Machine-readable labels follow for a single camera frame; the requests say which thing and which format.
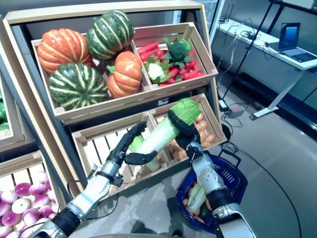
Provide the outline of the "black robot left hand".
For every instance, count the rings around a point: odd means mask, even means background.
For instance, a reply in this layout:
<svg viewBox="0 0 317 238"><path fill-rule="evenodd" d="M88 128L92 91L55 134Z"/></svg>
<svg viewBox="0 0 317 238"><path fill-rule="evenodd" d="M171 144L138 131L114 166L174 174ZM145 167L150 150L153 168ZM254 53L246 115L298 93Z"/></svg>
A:
<svg viewBox="0 0 317 238"><path fill-rule="evenodd" d="M136 152L143 143L141 133L145 131L147 123L141 121L123 135L117 146L110 152L107 161L114 161L119 166L123 162L129 165L144 165L157 156L157 151L145 154Z"/></svg>

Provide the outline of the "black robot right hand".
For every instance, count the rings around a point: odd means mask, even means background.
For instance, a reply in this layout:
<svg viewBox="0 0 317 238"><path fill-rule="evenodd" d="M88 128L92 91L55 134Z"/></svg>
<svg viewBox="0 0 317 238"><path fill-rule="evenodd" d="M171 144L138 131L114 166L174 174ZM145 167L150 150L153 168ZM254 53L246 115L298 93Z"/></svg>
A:
<svg viewBox="0 0 317 238"><path fill-rule="evenodd" d="M200 158L203 155L203 151L201 146L198 145L201 141L196 127L193 124L188 125L172 110L168 110L167 115L172 125L180 131L175 138L177 144L185 150L191 161Z"/></svg>

